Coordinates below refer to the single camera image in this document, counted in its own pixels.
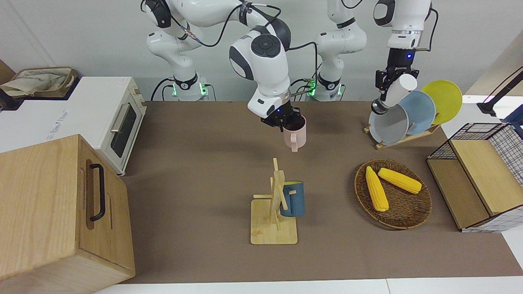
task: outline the black handle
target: black handle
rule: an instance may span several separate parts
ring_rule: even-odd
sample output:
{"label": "black handle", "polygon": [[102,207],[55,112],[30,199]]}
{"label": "black handle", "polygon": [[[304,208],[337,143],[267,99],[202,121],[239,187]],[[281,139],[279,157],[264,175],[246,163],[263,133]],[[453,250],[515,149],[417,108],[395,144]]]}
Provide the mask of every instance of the black handle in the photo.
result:
{"label": "black handle", "polygon": [[100,172],[100,212],[91,217],[91,221],[97,221],[105,215],[105,181],[104,181],[104,167],[99,163],[93,163],[89,166],[92,169],[97,168]]}

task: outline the yellow plate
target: yellow plate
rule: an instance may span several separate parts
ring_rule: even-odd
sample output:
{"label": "yellow plate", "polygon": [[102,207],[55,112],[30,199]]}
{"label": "yellow plate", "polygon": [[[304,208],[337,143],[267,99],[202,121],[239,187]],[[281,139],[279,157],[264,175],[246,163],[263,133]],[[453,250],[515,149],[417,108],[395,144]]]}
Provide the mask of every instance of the yellow plate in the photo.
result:
{"label": "yellow plate", "polygon": [[428,83],[422,92],[429,95],[436,106],[437,116],[433,124],[440,125],[453,119],[461,109],[463,95],[456,84],[439,80]]}

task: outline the yellow corn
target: yellow corn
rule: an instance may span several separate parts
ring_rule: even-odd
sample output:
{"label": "yellow corn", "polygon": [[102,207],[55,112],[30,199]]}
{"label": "yellow corn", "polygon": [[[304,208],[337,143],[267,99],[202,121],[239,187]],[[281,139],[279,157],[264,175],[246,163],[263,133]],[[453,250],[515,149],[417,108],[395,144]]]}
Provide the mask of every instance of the yellow corn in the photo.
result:
{"label": "yellow corn", "polygon": [[367,187],[369,187],[370,199],[372,200],[374,209],[377,211],[387,211],[389,209],[389,202],[387,201],[385,190],[383,190],[383,186],[376,172],[370,166],[367,166],[365,179],[367,179]]}
{"label": "yellow corn", "polygon": [[378,175],[392,185],[400,187],[413,194],[418,194],[422,189],[422,184],[420,182],[388,168],[381,168]]}

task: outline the brown tablecloth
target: brown tablecloth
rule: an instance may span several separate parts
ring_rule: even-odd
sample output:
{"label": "brown tablecloth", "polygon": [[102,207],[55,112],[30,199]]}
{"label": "brown tablecloth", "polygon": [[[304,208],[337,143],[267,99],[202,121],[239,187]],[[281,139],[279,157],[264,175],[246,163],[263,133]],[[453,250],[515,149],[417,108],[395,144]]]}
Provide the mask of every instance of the brown tablecloth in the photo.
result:
{"label": "brown tablecloth", "polygon": [[[295,106],[308,121],[298,153],[246,103],[148,104],[123,178],[137,268],[127,283],[523,274],[501,234],[457,230],[425,162],[445,141],[441,130],[378,151],[362,132],[369,102]],[[287,180],[304,181],[296,245],[249,241],[252,194],[269,192],[273,157]],[[354,176],[376,158],[402,162],[424,180],[433,201],[425,224],[391,231],[360,209]]]}

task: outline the white floor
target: white floor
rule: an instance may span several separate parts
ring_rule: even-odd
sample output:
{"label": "white floor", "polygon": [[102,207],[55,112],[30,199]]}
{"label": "white floor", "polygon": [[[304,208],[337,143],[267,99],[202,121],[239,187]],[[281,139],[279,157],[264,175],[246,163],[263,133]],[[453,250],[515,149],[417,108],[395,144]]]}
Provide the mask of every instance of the white floor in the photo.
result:
{"label": "white floor", "polygon": [[[482,114],[475,104],[464,104],[460,113],[442,125],[447,137],[468,122],[499,122]],[[523,228],[503,233],[523,268]],[[419,278],[342,281],[293,281],[210,284],[115,285],[97,294],[521,294],[523,276],[481,278]]]}

